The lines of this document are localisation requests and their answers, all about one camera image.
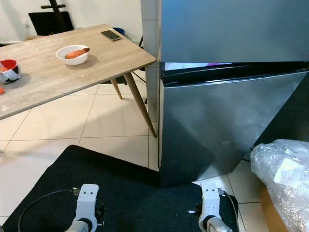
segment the bubble wrap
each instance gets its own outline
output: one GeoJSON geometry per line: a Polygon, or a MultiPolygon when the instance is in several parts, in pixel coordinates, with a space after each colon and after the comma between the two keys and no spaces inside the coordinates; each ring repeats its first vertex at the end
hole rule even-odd
{"type": "Polygon", "coordinates": [[[309,143],[260,144],[251,153],[251,169],[267,186],[286,228],[309,232],[309,143]]]}

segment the freezer door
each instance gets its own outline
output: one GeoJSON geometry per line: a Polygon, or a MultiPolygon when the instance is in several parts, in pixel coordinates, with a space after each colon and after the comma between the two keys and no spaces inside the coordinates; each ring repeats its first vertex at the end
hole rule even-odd
{"type": "Polygon", "coordinates": [[[308,61],[308,9],[308,0],[162,0],[161,61],[308,61]]]}
{"type": "Polygon", "coordinates": [[[233,171],[306,74],[163,88],[162,185],[233,171]]]}

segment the black cable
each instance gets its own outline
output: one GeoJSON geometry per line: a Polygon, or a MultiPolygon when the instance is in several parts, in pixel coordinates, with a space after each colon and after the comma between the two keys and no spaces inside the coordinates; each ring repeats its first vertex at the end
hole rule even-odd
{"type": "Polygon", "coordinates": [[[55,191],[55,192],[51,192],[51,193],[48,193],[44,196],[41,196],[40,198],[36,199],[35,201],[33,201],[32,203],[30,203],[25,209],[24,211],[20,214],[19,216],[19,219],[18,219],[18,232],[22,232],[22,229],[21,229],[21,223],[22,223],[22,220],[23,220],[23,217],[24,217],[24,214],[26,213],[26,211],[31,207],[33,206],[35,203],[39,202],[40,200],[43,200],[44,198],[46,197],[49,197],[49,196],[52,196],[56,193],[61,193],[61,192],[73,192],[73,190],[69,190],[69,189],[62,189],[62,190],[58,190],[58,191],[55,191]]]}
{"type": "Polygon", "coordinates": [[[224,191],[224,193],[225,193],[226,196],[229,197],[229,199],[230,199],[230,201],[232,203],[232,206],[233,206],[233,209],[234,209],[234,213],[235,213],[235,218],[236,218],[237,231],[239,232],[239,224],[238,224],[238,216],[237,216],[236,207],[234,205],[234,202],[233,202],[231,196],[227,192],[225,192],[225,191],[224,191]]]}
{"type": "Polygon", "coordinates": [[[143,42],[143,36],[141,36],[139,47],[141,47],[141,43],[143,42]]]}
{"type": "Polygon", "coordinates": [[[143,79],[143,78],[141,78],[140,76],[138,76],[135,72],[133,72],[134,73],[134,75],[136,75],[140,80],[142,80],[144,83],[146,83],[146,81],[143,79]]]}

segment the tabletop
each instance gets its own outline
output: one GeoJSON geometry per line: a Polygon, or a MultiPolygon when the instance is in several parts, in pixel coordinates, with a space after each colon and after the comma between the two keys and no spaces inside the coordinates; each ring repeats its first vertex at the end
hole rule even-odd
{"type": "Polygon", "coordinates": [[[0,120],[155,62],[115,30],[122,37],[115,42],[100,33],[109,29],[99,25],[1,47],[0,60],[17,60],[21,77],[2,85],[6,92],[0,95],[0,120]],[[85,63],[65,65],[56,57],[58,49],[71,44],[90,48],[85,63]]]}

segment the table leg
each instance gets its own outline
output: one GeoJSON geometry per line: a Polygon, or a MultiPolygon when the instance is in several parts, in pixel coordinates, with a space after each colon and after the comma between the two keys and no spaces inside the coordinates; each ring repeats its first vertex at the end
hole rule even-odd
{"type": "Polygon", "coordinates": [[[117,85],[116,78],[111,79],[111,83],[112,83],[112,85],[114,86],[114,88],[115,88],[115,90],[116,90],[116,92],[117,92],[119,98],[122,99],[121,92],[120,92],[119,87],[118,87],[118,85],[117,85]]]}
{"type": "Polygon", "coordinates": [[[132,74],[130,72],[128,72],[128,73],[124,74],[124,76],[125,76],[125,79],[126,79],[126,82],[127,82],[128,86],[129,86],[129,88],[130,88],[130,90],[131,90],[131,92],[133,94],[135,102],[136,102],[137,106],[139,107],[140,112],[143,115],[143,117],[144,117],[144,119],[145,119],[145,121],[146,121],[146,123],[148,125],[148,128],[150,129],[151,134],[154,137],[156,137],[154,127],[153,127],[153,125],[151,123],[151,120],[149,118],[149,115],[148,115],[148,112],[146,110],[145,104],[143,102],[143,99],[140,96],[140,92],[137,89],[137,86],[136,86],[135,81],[134,81],[134,79],[132,77],[132,74]]]}

